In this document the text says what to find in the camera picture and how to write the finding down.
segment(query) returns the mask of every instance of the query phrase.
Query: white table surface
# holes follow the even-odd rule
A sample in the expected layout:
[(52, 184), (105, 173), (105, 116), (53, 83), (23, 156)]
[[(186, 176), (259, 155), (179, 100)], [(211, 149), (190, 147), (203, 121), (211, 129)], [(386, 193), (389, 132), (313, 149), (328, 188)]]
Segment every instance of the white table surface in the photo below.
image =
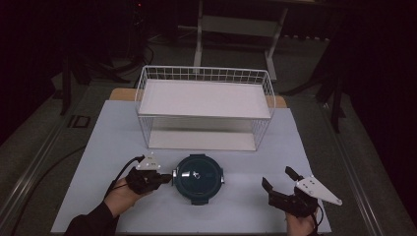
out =
[[(294, 182), (285, 174), (285, 166), (292, 167), (303, 176), (313, 174), (288, 108), (275, 109), (257, 151), (147, 149), (135, 102), (108, 100), (98, 117), (51, 232), (64, 232), (73, 217), (94, 209), (123, 166), (133, 157), (152, 151), (161, 164), (160, 173), (171, 173), (191, 153), (205, 153), (223, 168), (225, 184), (205, 206), (192, 206), (171, 184), (162, 185), (121, 216), (117, 227), (119, 233), (285, 232), (285, 214), (268, 205), (268, 194), (261, 185), (262, 177), (266, 177), (276, 191), (290, 195)], [(330, 231), (325, 214), (319, 232)]]

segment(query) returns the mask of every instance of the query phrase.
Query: wire rack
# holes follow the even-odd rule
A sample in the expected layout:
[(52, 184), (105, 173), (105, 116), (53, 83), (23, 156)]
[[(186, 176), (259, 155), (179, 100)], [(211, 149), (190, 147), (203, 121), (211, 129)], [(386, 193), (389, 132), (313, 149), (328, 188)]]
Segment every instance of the wire rack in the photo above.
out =
[[(259, 85), (262, 87), (270, 118), (275, 108), (275, 97), (268, 71), (236, 68), (181, 67), (181, 66), (144, 66), (138, 82), (136, 109), (147, 145), (155, 116), (140, 115), (141, 101), (147, 88), (148, 80), (171, 80), (193, 82), (215, 82), (227, 84)], [(251, 120), (254, 142), (258, 148), (267, 130), (270, 119)]]

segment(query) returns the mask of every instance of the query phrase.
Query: black cable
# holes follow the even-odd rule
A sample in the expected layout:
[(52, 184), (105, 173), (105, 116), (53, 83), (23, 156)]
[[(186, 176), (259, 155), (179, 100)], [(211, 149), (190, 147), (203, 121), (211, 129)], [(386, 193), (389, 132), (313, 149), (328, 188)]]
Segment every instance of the black cable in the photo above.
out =
[(115, 73), (115, 74), (120, 74), (120, 73), (123, 73), (123, 72), (127, 72), (127, 71), (133, 70), (137, 67), (140, 67), (141, 66), (141, 59), (142, 59), (142, 56), (135, 56), (129, 64), (124, 65), (124, 66), (120, 66), (120, 67), (116, 67), (116, 68), (110, 68), (108, 70), (112, 73)]
[[(152, 61), (153, 61), (153, 55), (154, 55), (154, 51), (147, 45), (146, 48), (150, 51), (150, 59), (147, 62), (146, 59), (144, 58), (144, 63), (145, 65), (151, 65)], [(139, 80), (141, 79), (141, 74), (139, 73), (138, 78), (135, 80), (135, 82), (133, 83), (132, 89), (135, 89), (138, 85)]]
[(120, 179), (120, 176), (122, 176), (123, 172), (125, 172), (125, 170), (129, 167), (129, 165), (131, 165), (134, 161), (139, 161), (143, 159), (143, 156), (137, 156), (131, 160), (129, 160), (129, 162), (123, 167), (123, 169), (120, 171), (120, 173), (117, 175), (117, 177), (111, 182), (110, 186), (107, 189), (107, 192), (105, 193), (104, 197), (107, 197), (107, 195), (113, 190), (115, 189), (114, 186), (116, 185), (117, 181)]
[(323, 218), (325, 217), (325, 216), (324, 216), (325, 212), (323, 211), (323, 209), (322, 209), (322, 207), (321, 207), (320, 205), (319, 205), (319, 209), (320, 209), (320, 211), (322, 212), (322, 218), (320, 219), (320, 221), (319, 221), (318, 225), (320, 225), (320, 224), (322, 223)]
[(116, 190), (116, 189), (118, 189), (118, 188), (125, 187), (125, 186), (127, 186), (127, 185), (128, 185), (128, 184), (124, 184), (124, 185), (120, 185), (120, 186), (114, 187), (113, 189), (111, 189), (111, 191)]
[(314, 228), (313, 231), (308, 234), (307, 236), (319, 236), (318, 234), (318, 230), (319, 230), (319, 224), (317, 223), (316, 217), (314, 216), (314, 214), (310, 214), (310, 216), (312, 216), (313, 221), (314, 221)]
[(58, 164), (60, 164), (63, 160), (65, 160), (66, 158), (70, 157), (70, 156), (71, 156), (71, 155), (73, 155), (74, 153), (76, 153), (76, 152), (78, 152), (78, 151), (80, 151), (80, 150), (82, 150), (82, 149), (84, 149), (84, 148), (86, 148), (86, 146), (79, 147), (79, 148), (77, 148), (77, 149), (75, 149), (75, 150), (71, 151), (69, 154), (66, 154), (64, 157), (62, 157), (62, 158), (61, 158), (61, 159), (59, 159), (57, 162), (55, 162), (52, 166), (50, 166), (50, 167), (49, 167), (49, 168), (45, 171), (45, 173), (43, 173), (43, 175), (42, 175), (42, 176), (41, 176), (41, 177), (37, 180), (37, 182), (35, 183), (35, 185), (33, 186), (32, 190), (31, 190), (31, 192), (30, 192), (30, 194), (29, 194), (28, 198), (26, 199), (25, 204), (22, 206), (21, 213), (19, 214), (18, 219), (17, 219), (17, 221), (16, 221), (16, 223), (15, 223), (15, 226), (13, 227), (12, 234), (11, 234), (12, 236), (16, 234), (16, 230), (18, 229), (18, 225), (19, 225), (19, 223), (20, 223), (20, 221), (21, 221), (21, 219), (22, 219), (22, 216), (24, 215), (24, 212), (25, 212), (25, 210), (26, 210), (26, 208), (27, 208), (27, 206), (28, 206), (29, 200), (30, 200), (30, 198), (33, 196), (33, 193), (34, 193), (34, 191), (37, 189), (37, 187), (39, 186), (40, 182), (42, 182), (43, 178), (45, 178), (45, 176), (46, 176), (47, 174), (49, 174), (49, 172), (50, 172), (53, 168), (55, 168), (55, 166), (57, 166)]
[(133, 73), (137, 72), (140, 68), (141, 68), (141, 65), (138, 65), (134, 70), (132, 70), (132, 71), (130, 71), (130, 72), (124, 74), (124, 75), (120, 75), (120, 77), (123, 78), (123, 77), (129, 76), (129, 75), (132, 75)]

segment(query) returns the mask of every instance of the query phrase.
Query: human hand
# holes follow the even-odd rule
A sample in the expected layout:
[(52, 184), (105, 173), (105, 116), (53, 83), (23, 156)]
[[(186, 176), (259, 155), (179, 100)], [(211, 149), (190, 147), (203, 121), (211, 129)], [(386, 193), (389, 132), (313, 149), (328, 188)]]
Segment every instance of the human hand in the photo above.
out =
[(126, 179), (120, 179), (117, 181), (113, 190), (104, 199), (104, 203), (110, 209), (113, 217), (125, 212), (128, 208), (132, 207), (135, 202), (144, 196), (149, 195), (152, 192), (147, 192), (142, 195), (138, 195), (133, 192), (127, 185)]
[(313, 216), (311, 215), (297, 218), (286, 212), (285, 216), (287, 221), (288, 236), (306, 236), (311, 234), (315, 228), (315, 222)]

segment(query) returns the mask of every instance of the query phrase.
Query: dark teal lid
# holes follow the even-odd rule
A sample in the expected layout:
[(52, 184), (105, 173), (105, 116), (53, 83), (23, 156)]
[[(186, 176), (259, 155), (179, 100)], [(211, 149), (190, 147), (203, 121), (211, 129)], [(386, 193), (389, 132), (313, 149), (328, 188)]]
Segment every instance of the dark teal lid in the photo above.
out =
[(173, 184), (192, 205), (205, 205), (220, 190), (223, 170), (205, 154), (191, 154), (174, 170)]

